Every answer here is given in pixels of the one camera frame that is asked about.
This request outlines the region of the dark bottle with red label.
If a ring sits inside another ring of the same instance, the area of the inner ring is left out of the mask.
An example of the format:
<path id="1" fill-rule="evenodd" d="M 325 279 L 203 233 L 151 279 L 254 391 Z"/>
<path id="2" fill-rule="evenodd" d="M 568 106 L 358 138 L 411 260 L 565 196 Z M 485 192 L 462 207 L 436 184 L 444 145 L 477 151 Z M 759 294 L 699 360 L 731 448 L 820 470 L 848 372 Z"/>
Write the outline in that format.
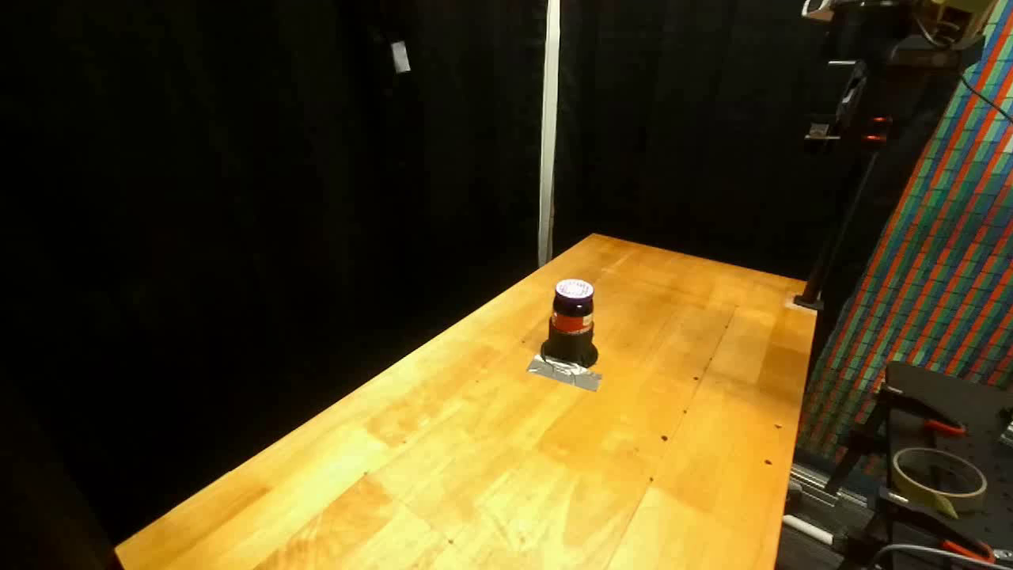
<path id="1" fill-rule="evenodd" d="M 597 349 L 597 284 L 587 279 L 560 279 L 553 284 L 545 357 L 593 368 Z"/>

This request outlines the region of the grey tape patch under bottle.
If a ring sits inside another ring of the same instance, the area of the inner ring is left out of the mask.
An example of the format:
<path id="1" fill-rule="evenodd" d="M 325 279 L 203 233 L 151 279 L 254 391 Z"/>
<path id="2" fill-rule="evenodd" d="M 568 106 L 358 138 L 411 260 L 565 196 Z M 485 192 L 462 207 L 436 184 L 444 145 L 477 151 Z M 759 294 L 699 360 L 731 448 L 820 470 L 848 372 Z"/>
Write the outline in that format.
<path id="1" fill-rule="evenodd" d="M 560 379 L 560 384 L 569 384 L 569 388 L 579 388 L 579 391 L 588 391 L 597 392 L 601 388 L 601 373 L 583 368 L 583 366 L 569 366 L 569 360 L 553 360 L 553 357 L 545 357 L 545 356 L 534 356 L 528 360 L 528 373 L 538 373 L 538 377 L 547 377 L 547 379 Z"/>

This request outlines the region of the small white tag on curtain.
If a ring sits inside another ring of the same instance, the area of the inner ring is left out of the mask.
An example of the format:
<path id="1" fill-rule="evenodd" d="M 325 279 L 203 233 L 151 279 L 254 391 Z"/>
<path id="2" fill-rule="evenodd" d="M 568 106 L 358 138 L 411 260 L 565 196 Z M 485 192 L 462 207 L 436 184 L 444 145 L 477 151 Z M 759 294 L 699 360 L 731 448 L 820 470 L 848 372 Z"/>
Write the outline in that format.
<path id="1" fill-rule="evenodd" d="M 411 56 L 409 56 L 409 44 L 406 43 L 394 43 L 391 44 L 391 56 L 394 56 L 394 69 L 396 72 L 411 72 Z"/>

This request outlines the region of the white vertical pole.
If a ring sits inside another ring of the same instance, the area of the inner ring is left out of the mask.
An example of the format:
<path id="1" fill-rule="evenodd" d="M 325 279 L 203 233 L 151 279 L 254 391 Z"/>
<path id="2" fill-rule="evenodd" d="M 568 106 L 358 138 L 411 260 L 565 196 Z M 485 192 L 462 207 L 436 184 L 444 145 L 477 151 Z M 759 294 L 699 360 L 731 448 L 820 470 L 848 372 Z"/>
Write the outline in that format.
<path id="1" fill-rule="evenodd" d="M 560 0 L 545 0 L 543 56 L 543 145 L 538 145 L 538 265 L 553 257 L 553 167 L 558 167 L 558 98 L 560 98 Z"/>

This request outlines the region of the colourful patterned panel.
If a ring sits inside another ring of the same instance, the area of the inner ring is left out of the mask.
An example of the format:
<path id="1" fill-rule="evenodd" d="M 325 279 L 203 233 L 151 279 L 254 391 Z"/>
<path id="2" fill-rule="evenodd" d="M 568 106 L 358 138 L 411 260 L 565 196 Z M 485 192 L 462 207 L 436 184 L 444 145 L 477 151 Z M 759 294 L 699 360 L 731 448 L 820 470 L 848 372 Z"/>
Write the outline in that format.
<path id="1" fill-rule="evenodd" d="M 1013 388 L 1013 0 L 997 0 L 811 373 L 798 453 L 837 459 L 890 360 Z"/>

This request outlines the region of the roll of masking tape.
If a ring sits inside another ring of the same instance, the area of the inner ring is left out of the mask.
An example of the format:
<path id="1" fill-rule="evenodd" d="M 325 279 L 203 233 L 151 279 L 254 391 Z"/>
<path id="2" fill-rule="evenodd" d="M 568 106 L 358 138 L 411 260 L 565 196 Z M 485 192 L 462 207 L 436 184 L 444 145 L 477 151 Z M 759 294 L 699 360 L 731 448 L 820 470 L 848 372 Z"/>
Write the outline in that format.
<path id="1" fill-rule="evenodd" d="M 974 515 L 992 491 L 974 463 L 939 448 L 897 450 L 890 474 L 901 493 L 948 516 Z"/>

